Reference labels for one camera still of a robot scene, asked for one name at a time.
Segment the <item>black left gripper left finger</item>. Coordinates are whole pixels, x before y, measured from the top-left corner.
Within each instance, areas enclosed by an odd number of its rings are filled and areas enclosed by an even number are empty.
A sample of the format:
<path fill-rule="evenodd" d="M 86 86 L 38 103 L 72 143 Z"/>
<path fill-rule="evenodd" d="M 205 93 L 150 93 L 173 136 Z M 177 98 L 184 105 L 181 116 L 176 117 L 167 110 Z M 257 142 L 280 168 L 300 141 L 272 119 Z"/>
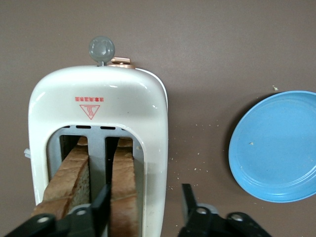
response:
<path fill-rule="evenodd" d="M 102 237 L 110 216 L 111 185 L 105 184 L 91 204 L 76 206 L 66 217 L 38 214 L 7 234 L 8 237 Z"/>

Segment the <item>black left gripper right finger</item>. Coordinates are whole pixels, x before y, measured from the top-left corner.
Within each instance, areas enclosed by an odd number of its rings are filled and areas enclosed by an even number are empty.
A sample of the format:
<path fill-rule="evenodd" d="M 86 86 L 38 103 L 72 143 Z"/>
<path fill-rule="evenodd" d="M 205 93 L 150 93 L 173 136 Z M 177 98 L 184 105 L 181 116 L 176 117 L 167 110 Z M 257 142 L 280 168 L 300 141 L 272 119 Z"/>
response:
<path fill-rule="evenodd" d="M 254 219 L 243 212 L 222 218 L 209 204 L 197 203 L 190 184 L 182 184 L 182 209 L 185 225 L 180 237 L 269 237 Z"/>

